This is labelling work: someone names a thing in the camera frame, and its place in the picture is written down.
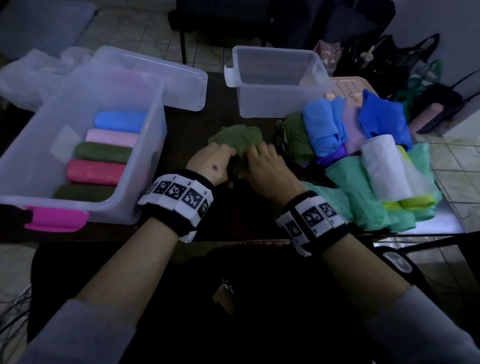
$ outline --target hand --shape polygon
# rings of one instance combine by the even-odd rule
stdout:
[[[272,144],[260,143],[247,149],[249,173],[241,176],[260,196],[285,206],[307,188],[288,169]]]
[[[187,163],[187,169],[201,174],[213,186],[228,180],[227,164],[237,152],[226,144],[210,143],[199,150]]]

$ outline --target white plastic bag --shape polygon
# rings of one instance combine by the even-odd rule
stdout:
[[[92,51],[69,47],[61,59],[33,49],[0,70],[0,96],[16,107],[37,111],[76,67],[90,62]]]

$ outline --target clear plastic container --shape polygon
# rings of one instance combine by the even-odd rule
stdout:
[[[191,111],[205,106],[208,75],[202,70],[109,46],[100,47],[92,63],[160,76],[165,84],[165,106]]]
[[[36,230],[74,231],[87,219],[136,223],[141,213],[136,202],[153,179],[167,135],[162,91],[161,79],[153,74],[94,65],[76,69],[0,158],[0,204],[33,210],[33,225],[40,210]],[[95,114],[103,110],[148,111],[114,194],[102,202],[52,199],[55,190],[68,183],[66,166],[75,146],[85,141]],[[84,212],[85,221],[75,229],[61,226],[61,218],[45,222],[55,209],[63,209],[60,216],[72,212],[72,219]]]
[[[236,46],[225,81],[237,88],[240,116],[283,118],[323,97],[332,83],[311,50]]]

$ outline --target tabletop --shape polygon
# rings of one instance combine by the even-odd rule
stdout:
[[[32,113],[24,110],[2,115],[0,152],[3,153],[16,135],[28,122]],[[165,107],[167,138],[158,163],[155,176],[184,168],[190,157],[207,145],[207,140],[219,132],[222,126],[245,124],[258,127],[266,142],[272,143],[277,133],[276,119],[244,119],[239,114],[237,92],[225,85],[221,73],[208,73],[206,104],[202,111],[194,112]],[[333,187],[318,166],[303,168],[288,164],[302,180],[317,185]],[[279,216],[278,207],[259,197],[244,182],[237,182],[234,188],[218,186],[214,190],[215,203],[198,226],[197,241],[246,241],[287,239],[285,232],[275,224]],[[61,241],[124,241],[141,226],[146,217],[142,216],[135,225],[87,223],[72,233],[48,233],[31,231],[23,225],[31,220],[31,212],[14,206],[0,205],[0,241],[16,242],[61,242]],[[352,226],[355,235],[392,236],[388,231],[363,232]],[[443,200],[437,208],[437,215],[428,221],[417,223],[417,228],[403,235],[455,235],[464,230],[449,203]]]

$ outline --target wall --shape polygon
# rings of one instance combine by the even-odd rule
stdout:
[[[385,33],[392,34],[399,47],[413,46],[434,33],[440,33],[440,45],[430,60],[442,59],[444,84],[454,84],[480,69],[479,0],[396,0],[395,5],[396,16]],[[463,96],[480,91],[480,72],[456,90]],[[448,136],[480,136],[480,114],[468,118],[478,110],[480,96],[457,115],[458,120],[466,120],[448,132],[455,136]]]

